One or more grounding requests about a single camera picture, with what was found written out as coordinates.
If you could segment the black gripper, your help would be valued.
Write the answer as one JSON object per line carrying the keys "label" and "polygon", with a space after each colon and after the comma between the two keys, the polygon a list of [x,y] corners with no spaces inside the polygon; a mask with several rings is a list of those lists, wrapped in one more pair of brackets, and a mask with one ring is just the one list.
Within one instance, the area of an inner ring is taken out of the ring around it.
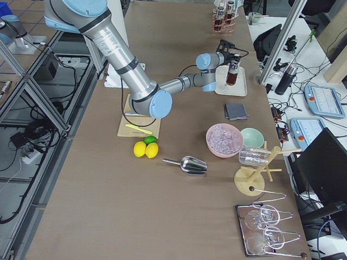
{"label": "black gripper", "polygon": [[219,45],[216,48],[216,52],[219,54],[219,56],[223,56],[223,62],[220,62],[220,65],[225,65],[231,61],[232,54],[230,50],[234,48],[234,43],[224,39],[220,40]]}

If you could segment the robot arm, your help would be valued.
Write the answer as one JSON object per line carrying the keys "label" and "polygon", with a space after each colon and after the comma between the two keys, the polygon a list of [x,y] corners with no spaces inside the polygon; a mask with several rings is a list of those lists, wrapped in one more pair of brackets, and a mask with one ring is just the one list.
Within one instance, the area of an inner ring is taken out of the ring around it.
{"label": "robot arm", "polygon": [[200,54],[196,74],[185,74],[163,84],[150,80],[138,59],[131,53],[116,27],[107,1],[45,1],[44,19],[50,28],[89,38],[106,57],[131,90],[130,108],[154,119],[166,117],[172,108],[172,95],[190,87],[204,92],[216,88],[216,69],[231,60],[233,44],[221,40],[214,53]]}

